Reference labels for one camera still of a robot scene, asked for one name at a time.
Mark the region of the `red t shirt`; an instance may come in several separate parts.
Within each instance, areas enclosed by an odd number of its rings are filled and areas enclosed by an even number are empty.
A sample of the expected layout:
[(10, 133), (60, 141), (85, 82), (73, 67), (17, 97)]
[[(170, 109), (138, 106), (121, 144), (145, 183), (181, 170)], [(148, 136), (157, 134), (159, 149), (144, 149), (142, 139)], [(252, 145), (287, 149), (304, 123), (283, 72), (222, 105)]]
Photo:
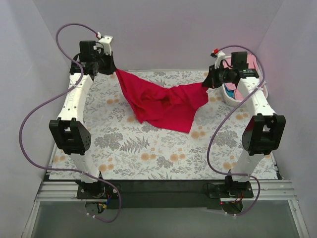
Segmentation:
[(209, 101), (202, 83), (165, 88), (120, 69), (116, 76), (139, 123), (189, 133), (197, 110)]

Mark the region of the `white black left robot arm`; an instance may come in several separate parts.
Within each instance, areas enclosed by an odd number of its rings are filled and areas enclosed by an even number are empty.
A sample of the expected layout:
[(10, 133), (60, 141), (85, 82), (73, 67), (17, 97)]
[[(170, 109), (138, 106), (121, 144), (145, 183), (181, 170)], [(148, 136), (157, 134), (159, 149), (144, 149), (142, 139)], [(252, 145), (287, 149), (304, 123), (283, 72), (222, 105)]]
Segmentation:
[(111, 75), (116, 70), (111, 43), (111, 36), (79, 43), (80, 52), (71, 60), (70, 92), (66, 94), (57, 119), (49, 123), (57, 147), (72, 160), (75, 169), (81, 172), (79, 180), (76, 181), (81, 192), (93, 198), (102, 198), (106, 189), (105, 185), (98, 181), (101, 173), (94, 165), (89, 152), (92, 139), (89, 130), (84, 126), (83, 112), (97, 74)]

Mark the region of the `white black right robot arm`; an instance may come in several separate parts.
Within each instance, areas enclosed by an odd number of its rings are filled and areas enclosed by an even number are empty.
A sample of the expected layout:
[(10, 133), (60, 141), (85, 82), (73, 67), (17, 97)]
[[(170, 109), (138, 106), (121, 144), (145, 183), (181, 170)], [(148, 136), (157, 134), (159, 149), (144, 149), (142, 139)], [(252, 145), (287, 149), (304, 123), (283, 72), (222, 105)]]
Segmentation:
[(263, 92), (264, 79), (257, 69), (249, 67), (247, 52), (233, 52), (228, 67), (223, 65), (226, 62), (223, 51), (216, 49), (211, 56), (215, 63), (209, 67), (203, 85), (215, 89), (225, 83), (235, 84), (243, 96), (239, 105), (247, 107), (251, 118), (242, 134), (243, 151), (236, 166), (222, 173), (225, 176), (223, 181), (207, 184), (208, 195), (210, 198), (235, 200), (252, 198), (252, 173), (266, 155), (278, 148), (286, 119), (269, 105)]

